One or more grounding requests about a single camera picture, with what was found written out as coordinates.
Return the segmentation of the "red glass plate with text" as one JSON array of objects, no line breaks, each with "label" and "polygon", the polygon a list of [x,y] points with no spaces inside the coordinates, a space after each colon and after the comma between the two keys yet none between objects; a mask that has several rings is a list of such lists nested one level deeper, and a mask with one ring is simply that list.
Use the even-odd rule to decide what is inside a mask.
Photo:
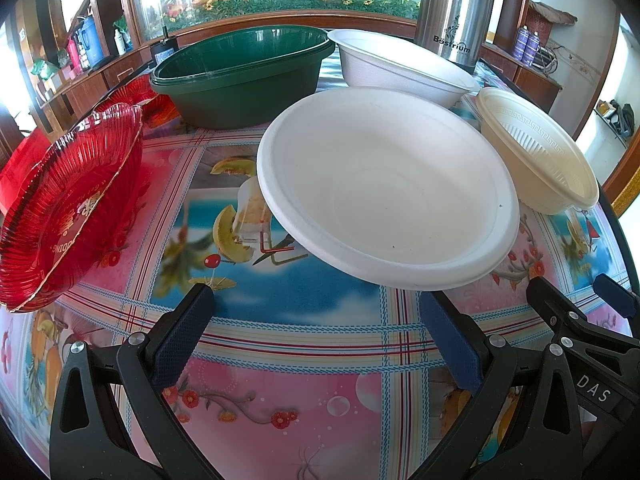
[{"label": "red glass plate with text", "polygon": [[97,264],[116,234],[142,157],[142,109],[117,103],[56,140],[1,229],[1,304],[43,308]]}]

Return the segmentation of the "fruit pattern tablecloth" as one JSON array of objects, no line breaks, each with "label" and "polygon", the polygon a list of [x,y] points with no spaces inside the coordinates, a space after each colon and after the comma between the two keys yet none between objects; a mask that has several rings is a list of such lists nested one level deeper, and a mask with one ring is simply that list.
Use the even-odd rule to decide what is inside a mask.
[{"label": "fruit pattern tablecloth", "polygon": [[[639,296],[600,185],[596,206],[560,214],[518,198],[510,252],[475,282],[374,284],[308,252],[269,209],[257,151],[274,119],[228,130],[181,115],[143,124],[134,192],[101,260],[43,308],[1,305],[1,417],[38,474],[53,479],[51,422],[73,344],[147,333],[195,285],[212,290],[214,313],[163,396],[217,479],[415,479],[471,397],[421,320],[421,292],[443,292],[514,348],[542,350],[552,330],[526,289],[545,278],[589,323],[639,340],[639,313],[623,318],[592,288],[605,274]],[[578,479],[637,478],[639,408],[622,430],[578,411]]]}]

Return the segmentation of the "blue thermos jug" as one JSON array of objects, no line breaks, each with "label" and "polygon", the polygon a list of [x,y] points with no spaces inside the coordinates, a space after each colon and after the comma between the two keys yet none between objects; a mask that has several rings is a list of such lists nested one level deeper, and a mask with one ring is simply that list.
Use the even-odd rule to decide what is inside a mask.
[{"label": "blue thermos jug", "polygon": [[104,58],[101,41],[96,30],[96,23],[91,15],[82,20],[78,29],[80,43],[85,49],[90,67],[99,64]]}]

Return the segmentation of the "red gift bag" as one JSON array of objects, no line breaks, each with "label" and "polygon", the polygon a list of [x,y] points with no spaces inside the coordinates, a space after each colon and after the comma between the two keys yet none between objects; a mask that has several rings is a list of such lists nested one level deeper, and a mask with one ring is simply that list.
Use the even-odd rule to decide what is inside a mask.
[{"label": "red gift bag", "polygon": [[11,155],[6,166],[1,170],[0,206],[2,214],[8,212],[29,171],[40,162],[50,146],[51,142],[46,135],[39,128],[35,128]]}]

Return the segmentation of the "pink thermos jug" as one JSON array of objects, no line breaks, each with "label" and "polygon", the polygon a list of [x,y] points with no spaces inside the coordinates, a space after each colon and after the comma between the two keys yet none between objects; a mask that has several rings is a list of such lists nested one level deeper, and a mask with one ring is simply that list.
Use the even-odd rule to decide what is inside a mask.
[{"label": "pink thermos jug", "polygon": [[80,74],[82,72],[82,67],[81,67],[78,49],[75,44],[75,40],[73,40],[73,38],[70,38],[69,40],[67,40],[66,51],[67,51],[68,57],[70,58],[70,65],[72,66],[73,71],[76,74]]}]

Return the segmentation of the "red glass plate with sticker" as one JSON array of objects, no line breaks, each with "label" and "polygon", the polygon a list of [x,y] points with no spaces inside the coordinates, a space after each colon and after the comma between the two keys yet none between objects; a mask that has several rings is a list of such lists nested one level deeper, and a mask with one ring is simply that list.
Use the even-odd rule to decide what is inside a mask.
[{"label": "red glass plate with sticker", "polygon": [[169,96],[158,94],[152,89],[149,74],[137,76],[115,89],[94,110],[96,112],[104,112],[104,110],[118,103],[140,106],[143,123],[149,129],[165,125],[166,122],[170,122],[180,116],[177,107]]}]

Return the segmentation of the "purple spray cans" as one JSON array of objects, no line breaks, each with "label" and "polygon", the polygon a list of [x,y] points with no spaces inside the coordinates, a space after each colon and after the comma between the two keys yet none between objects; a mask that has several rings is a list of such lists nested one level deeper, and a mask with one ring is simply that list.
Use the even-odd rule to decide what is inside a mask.
[{"label": "purple spray cans", "polygon": [[538,32],[532,32],[523,25],[516,33],[511,55],[525,66],[532,66],[540,46]]}]

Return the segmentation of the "green plastic basin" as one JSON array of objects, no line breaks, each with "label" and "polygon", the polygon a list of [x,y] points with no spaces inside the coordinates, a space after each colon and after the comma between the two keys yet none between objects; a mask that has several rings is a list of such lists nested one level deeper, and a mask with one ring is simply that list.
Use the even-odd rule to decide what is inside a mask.
[{"label": "green plastic basin", "polygon": [[154,68],[151,87],[191,126],[256,126],[313,94],[321,63],[334,50],[328,33],[311,26],[238,29],[172,54]]}]

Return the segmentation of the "cream plastic bowl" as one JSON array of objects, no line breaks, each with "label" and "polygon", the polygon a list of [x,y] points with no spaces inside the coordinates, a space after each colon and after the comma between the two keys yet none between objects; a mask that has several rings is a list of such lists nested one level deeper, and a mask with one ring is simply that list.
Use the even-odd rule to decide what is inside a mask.
[{"label": "cream plastic bowl", "polygon": [[475,106],[480,132],[508,167],[521,202],[541,214],[596,206],[600,191],[589,162],[541,108],[489,87],[480,89]]}]

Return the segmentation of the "stainless steel thermos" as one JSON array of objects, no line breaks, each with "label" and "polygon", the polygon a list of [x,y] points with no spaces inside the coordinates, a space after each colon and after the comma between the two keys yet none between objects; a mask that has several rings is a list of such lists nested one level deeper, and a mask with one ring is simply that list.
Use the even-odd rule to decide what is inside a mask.
[{"label": "stainless steel thermos", "polygon": [[494,0],[421,0],[414,42],[472,73],[493,4]]}]

